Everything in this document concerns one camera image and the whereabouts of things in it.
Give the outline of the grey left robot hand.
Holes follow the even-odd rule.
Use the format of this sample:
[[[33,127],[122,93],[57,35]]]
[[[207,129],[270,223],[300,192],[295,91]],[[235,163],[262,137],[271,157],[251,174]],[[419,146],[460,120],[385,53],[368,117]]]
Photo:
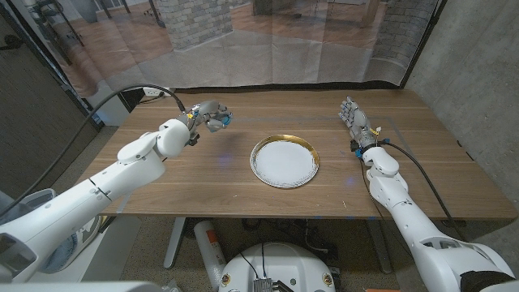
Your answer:
[[[215,132],[227,128],[232,118],[232,113],[219,101],[203,101],[187,112],[187,127],[192,135],[200,125]]]

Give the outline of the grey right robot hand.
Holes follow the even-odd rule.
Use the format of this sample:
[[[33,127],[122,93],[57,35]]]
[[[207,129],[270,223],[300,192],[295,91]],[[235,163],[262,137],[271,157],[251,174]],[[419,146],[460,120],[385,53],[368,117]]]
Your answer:
[[[377,143],[381,127],[373,128],[364,111],[350,96],[341,103],[341,112],[338,115],[350,129],[351,138],[360,148]]]

